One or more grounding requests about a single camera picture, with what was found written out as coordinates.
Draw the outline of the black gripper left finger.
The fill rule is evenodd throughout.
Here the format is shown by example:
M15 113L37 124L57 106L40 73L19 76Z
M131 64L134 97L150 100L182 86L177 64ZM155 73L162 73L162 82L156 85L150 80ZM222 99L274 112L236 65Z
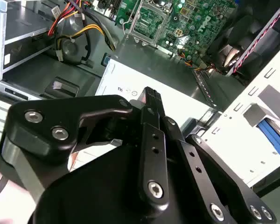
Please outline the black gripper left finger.
M7 113L0 170L19 177L37 203L73 190L166 208L163 117L149 87L133 103L119 95L19 102Z

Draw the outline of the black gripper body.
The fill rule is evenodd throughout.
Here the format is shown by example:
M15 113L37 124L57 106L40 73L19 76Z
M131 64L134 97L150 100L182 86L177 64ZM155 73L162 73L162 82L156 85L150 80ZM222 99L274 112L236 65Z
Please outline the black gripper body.
M36 224L212 224L192 188L175 189L164 149L121 146L55 181Z

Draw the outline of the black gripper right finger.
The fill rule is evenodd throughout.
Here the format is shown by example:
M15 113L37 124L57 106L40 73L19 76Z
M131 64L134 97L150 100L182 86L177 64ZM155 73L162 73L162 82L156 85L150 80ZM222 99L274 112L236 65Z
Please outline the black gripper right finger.
M183 166L194 191L197 224L275 224L272 210L197 135L184 138L176 122L165 115L160 93L154 108L166 140Z

